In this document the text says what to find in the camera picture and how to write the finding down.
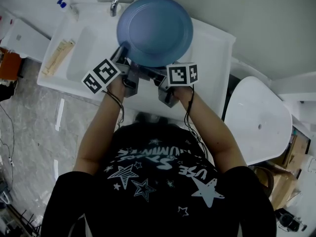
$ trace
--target white star graphic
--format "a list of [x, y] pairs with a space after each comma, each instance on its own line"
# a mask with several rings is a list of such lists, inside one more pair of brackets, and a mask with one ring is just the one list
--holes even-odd
[[173, 181], [169, 181], [168, 179], [167, 179], [167, 185], [169, 185], [169, 187], [171, 188], [175, 188], [173, 185]]
[[119, 177], [123, 183], [124, 190], [126, 190], [128, 179], [133, 177], [139, 177], [139, 175], [136, 175], [134, 172], [132, 172], [132, 167], [133, 165], [130, 165], [126, 168], [118, 166], [118, 171], [110, 175], [108, 179]]
[[169, 159], [171, 159], [171, 160], [177, 159], [177, 157], [174, 157], [174, 156], [167, 156], [167, 158], [169, 158]]
[[139, 168], [142, 168], [142, 163], [141, 162], [135, 162], [134, 166], [139, 169]]
[[133, 180], [132, 183], [137, 188], [134, 197], [142, 195], [144, 199], [149, 202], [149, 193], [155, 192], [156, 190], [148, 185], [148, 178], [141, 184]]
[[156, 144], [158, 146], [159, 142], [161, 142], [159, 139], [153, 139], [153, 140], [150, 140], [150, 144]]
[[117, 184], [114, 184], [114, 190], [115, 189], [117, 189], [117, 190], [119, 190], [119, 188], [120, 188], [120, 185], [117, 183]]
[[197, 185], [198, 191], [194, 192], [191, 196], [202, 197], [208, 208], [212, 207], [214, 198], [225, 198], [215, 191], [215, 186], [217, 184], [217, 179], [213, 178], [209, 183], [204, 184], [195, 177], [192, 177], [193, 181]]
[[111, 169], [113, 169], [113, 165], [107, 166], [106, 169], [103, 170], [103, 171], [109, 172]]
[[188, 210], [187, 207], [184, 207], [184, 208], [178, 207], [178, 212], [181, 214], [182, 217], [189, 215], [187, 210]]

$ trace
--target floor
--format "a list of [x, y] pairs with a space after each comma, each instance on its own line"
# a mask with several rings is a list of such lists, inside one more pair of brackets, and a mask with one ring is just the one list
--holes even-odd
[[[58, 162], [58, 175], [72, 170], [81, 139], [100, 104], [37, 85], [39, 70], [40, 63], [26, 59], [21, 72], [24, 78], [19, 79], [15, 95], [0, 103], [14, 124], [13, 188], [10, 192], [13, 206], [20, 213], [26, 209], [26, 218], [34, 214], [35, 226], [42, 220], [56, 182], [54, 165]], [[65, 102], [57, 131], [55, 125], [61, 99]], [[135, 116], [134, 110], [125, 109], [123, 125], [132, 124]], [[183, 122], [173, 123], [184, 127]], [[12, 152], [12, 126], [2, 110], [0, 138]], [[0, 156], [0, 170], [11, 188], [7, 148], [0, 147]]]

